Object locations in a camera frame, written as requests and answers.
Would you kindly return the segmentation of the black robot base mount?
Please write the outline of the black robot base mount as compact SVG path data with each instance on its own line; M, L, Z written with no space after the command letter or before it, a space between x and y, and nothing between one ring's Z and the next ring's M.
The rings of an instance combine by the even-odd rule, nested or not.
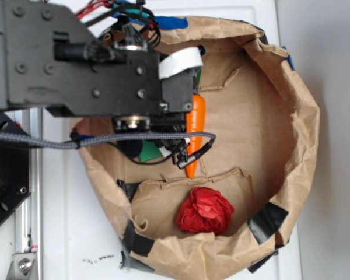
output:
M0 141L0 226L30 194L30 150Z

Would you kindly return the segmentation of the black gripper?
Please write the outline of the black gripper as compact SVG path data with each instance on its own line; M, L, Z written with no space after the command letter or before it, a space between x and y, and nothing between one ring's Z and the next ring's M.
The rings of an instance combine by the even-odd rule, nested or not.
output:
M162 76L166 55L132 24L105 45L67 8L0 4L0 111L110 117L117 130L184 130L193 73Z

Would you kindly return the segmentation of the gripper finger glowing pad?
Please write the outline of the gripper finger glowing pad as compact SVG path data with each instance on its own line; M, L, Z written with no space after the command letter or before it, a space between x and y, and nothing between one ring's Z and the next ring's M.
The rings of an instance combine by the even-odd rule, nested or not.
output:
M170 54L159 63L159 79L167 79L188 69L204 66L198 47L188 47Z

